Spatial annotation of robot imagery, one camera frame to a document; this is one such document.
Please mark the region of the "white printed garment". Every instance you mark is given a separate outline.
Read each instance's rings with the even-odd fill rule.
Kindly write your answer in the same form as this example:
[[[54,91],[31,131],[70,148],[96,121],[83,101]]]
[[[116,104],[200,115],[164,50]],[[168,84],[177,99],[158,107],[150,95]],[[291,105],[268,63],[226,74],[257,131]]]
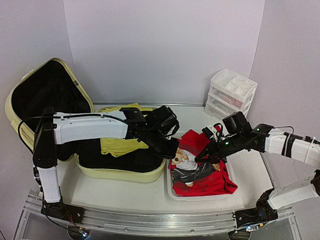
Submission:
[[[170,163],[173,167],[170,170],[173,182],[183,183],[187,187],[192,187],[195,181],[221,170],[219,163],[197,163],[192,153],[180,148]]]

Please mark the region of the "red garment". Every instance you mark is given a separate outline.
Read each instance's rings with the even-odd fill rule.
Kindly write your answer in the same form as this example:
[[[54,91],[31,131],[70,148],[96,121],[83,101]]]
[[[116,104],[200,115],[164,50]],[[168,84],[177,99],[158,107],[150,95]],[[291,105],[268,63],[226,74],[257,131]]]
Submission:
[[[196,156],[210,142],[204,133],[192,129],[178,140],[173,159],[167,162],[168,190],[178,198],[232,195],[238,186],[231,180],[227,160],[198,163]]]

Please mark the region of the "yellow garment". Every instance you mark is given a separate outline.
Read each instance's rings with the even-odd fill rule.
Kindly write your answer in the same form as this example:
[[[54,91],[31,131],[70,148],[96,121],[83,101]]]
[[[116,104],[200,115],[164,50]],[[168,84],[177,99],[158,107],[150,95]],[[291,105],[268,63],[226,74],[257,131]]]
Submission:
[[[137,108],[142,111],[152,111],[153,107],[141,107],[138,103],[131,103],[121,106],[104,107],[99,109],[98,113],[110,113],[119,111],[121,108]],[[144,142],[138,142],[137,139],[116,139],[116,138],[101,138],[100,139],[101,154],[111,154],[113,157],[118,158],[125,154],[134,152],[138,149],[148,149],[149,146]]]

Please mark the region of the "white perforated plastic basket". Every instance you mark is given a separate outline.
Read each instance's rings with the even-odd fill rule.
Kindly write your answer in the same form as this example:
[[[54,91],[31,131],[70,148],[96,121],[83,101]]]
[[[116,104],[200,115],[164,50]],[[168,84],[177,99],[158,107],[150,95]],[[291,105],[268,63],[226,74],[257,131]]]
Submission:
[[[196,180],[192,187],[181,182],[173,182],[171,176],[171,159],[166,166],[166,184],[168,195],[176,201],[206,201],[228,198],[236,193],[238,186],[232,179],[232,170],[227,163],[219,164],[220,171],[215,171],[211,175]]]

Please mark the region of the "white plastic drawer organizer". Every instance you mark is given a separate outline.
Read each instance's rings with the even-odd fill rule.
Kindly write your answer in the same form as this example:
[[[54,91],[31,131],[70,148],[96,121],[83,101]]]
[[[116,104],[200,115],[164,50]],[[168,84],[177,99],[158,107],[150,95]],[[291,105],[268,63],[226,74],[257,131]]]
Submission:
[[[210,81],[204,111],[218,120],[241,111],[247,116],[258,83],[227,68],[220,70]]]

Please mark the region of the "pale green hard-shell suitcase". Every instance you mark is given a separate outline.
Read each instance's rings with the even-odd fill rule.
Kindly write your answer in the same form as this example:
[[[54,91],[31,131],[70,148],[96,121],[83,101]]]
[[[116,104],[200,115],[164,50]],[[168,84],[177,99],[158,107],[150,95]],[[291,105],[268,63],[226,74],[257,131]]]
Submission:
[[[63,113],[95,112],[89,95],[67,63],[59,58],[52,58],[30,71],[6,99],[6,116],[29,148],[34,144],[36,117],[46,107]],[[91,178],[140,183],[157,180],[166,166],[166,160],[151,154],[148,149],[137,149],[120,157],[101,154],[100,139],[58,145],[57,157],[61,162],[73,160]]]

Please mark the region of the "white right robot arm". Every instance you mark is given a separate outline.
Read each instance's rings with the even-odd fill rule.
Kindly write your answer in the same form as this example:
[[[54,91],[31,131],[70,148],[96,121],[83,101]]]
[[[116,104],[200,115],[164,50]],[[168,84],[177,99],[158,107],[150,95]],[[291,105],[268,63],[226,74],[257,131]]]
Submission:
[[[234,182],[238,185],[236,193],[223,199],[197,201],[192,204],[193,210],[220,212],[253,208],[266,190],[312,178],[316,170],[298,160],[255,150],[242,150],[226,159],[233,168]]]

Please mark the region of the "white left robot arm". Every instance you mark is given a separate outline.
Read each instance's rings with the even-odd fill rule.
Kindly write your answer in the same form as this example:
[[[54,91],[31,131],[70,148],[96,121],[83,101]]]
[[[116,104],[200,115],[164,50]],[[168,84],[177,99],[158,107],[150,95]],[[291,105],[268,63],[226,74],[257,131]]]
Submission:
[[[43,193],[42,213],[61,219],[82,207],[65,204],[58,181],[57,145],[90,139],[137,139],[144,142],[153,154],[172,159],[179,142],[173,135],[180,128],[176,114],[166,106],[152,111],[122,107],[110,113],[63,113],[47,107],[37,116],[32,160],[35,178]]]

